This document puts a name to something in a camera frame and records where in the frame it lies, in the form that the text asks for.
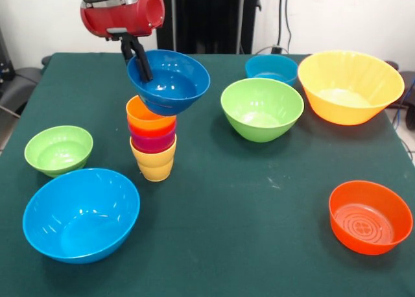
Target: yellow bowl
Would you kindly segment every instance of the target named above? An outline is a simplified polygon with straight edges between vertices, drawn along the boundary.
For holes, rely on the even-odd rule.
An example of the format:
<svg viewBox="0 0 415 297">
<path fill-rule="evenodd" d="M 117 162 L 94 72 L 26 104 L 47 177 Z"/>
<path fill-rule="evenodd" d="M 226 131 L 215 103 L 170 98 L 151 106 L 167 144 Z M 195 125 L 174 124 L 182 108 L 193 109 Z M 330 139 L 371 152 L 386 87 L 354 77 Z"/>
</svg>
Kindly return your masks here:
<svg viewBox="0 0 415 297">
<path fill-rule="evenodd" d="M 177 136 L 174 136 L 173 145 L 159 153 L 144 153 L 138 151 L 132 144 L 130 137 L 130 147 L 137 160 L 138 167 L 143 176 L 151 182 L 160 182 L 169 177 L 174 162 L 176 152 Z"/>
<path fill-rule="evenodd" d="M 340 125 L 369 121 L 403 93 L 401 75 L 386 62 L 351 51 L 307 57 L 298 68 L 311 108 Z"/>
</svg>

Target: large blue bowl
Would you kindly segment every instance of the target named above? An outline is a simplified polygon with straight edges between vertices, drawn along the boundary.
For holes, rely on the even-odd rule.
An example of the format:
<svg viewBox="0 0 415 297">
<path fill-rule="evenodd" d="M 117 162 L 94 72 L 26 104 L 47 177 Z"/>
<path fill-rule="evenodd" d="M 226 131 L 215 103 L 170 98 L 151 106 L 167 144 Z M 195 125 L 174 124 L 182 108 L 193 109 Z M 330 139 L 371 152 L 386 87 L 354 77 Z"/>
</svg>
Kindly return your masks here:
<svg viewBox="0 0 415 297">
<path fill-rule="evenodd" d="M 297 79 L 298 64 L 282 55 L 258 55 L 245 64 L 248 78 L 271 78 L 293 86 Z"/>
<path fill-rule="evenodd" d="M 134 184 L 108 169 L 81 169 L 45 184 L 23 216 L 28 242 L 64 263 L 93 263 L 114 252 L 137 220 Z"/>
<path fill-rule="evenodd" d="M 208 90 L 210 76 L 202 64 L 191 57 L 173 51 L 146 52 L 153 80 L 143 82 L 136 58 L 127 65 L 128 76 L 138 95 L 152 112 L 170 116 L 190 107 Z"/>
</svg>

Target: green tablecloth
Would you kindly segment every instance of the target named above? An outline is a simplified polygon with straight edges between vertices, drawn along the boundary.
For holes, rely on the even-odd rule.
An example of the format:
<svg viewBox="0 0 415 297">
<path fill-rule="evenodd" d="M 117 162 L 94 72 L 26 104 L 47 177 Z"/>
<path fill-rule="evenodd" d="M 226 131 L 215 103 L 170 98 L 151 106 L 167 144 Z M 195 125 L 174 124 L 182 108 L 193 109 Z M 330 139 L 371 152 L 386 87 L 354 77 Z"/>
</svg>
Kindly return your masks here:
<svg viewBox="0 0 415 297">
<path fill-rule="evenodd" d="M 344 127 L 306 103 L 287 134 L 251 143 L 232 130 L 219 100 L 244 78 L 248 57 L 195 58 L 211 87 L 178 117 L 171 176 L 150 183 L 128 145 L 125 104 L 135 90 L 121 55 L 53 56 L 0 157 L 1 295 L 414 296 L 414 234 L 369 257 L 342 246 L 329 225 L 330 192 L 352 179 L 382 183 L 415 209 L 414 167 L 385 114 Z M 25 206 L 50 180 L 26 164 L 23 149 L 55 125 L 87 129 L 94 149 L 86 167 L 119 171 L 140 192 L 131 235 L 92 265 L 53 261 L 23 236 Z"/>
</svg>

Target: small green bowl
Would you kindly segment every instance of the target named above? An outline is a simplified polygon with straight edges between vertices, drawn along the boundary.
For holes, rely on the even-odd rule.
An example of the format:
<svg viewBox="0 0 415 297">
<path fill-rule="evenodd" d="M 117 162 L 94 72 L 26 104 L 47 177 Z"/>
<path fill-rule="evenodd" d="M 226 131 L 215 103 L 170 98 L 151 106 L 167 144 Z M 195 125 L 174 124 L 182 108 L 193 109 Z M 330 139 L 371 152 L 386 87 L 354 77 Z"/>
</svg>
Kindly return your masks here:
<svg viewBox="0 0 415 297">
<path fill-rule="evenodd" d="M 256 143 L 284 134 L 304 111 L 304 101 L 294 88 L 267 78 L 246 78 L 229 85 L 220 103 L 232 127 Z"/>
<path fill-rule="evenodd" d="M 93 146 L 89 132 L 77 126 L 56 126 L 35 135 L 26 145 L 27 163 L 47 176 L 81 169 Z"/>
</svg>

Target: black cabinet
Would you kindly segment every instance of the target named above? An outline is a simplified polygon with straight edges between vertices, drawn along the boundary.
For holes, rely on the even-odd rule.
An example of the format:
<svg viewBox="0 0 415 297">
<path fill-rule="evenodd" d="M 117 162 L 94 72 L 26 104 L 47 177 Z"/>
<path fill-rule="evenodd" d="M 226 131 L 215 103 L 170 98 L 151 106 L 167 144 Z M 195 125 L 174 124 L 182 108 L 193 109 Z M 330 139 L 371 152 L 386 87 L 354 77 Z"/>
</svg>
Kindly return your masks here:
<svg viewBox="0 0 415 297">
<path fill-rule="evenodd" d="M 164 0 L 159 49 L 181 53 L 250 53 L 258 0 Z"/>
</svg>

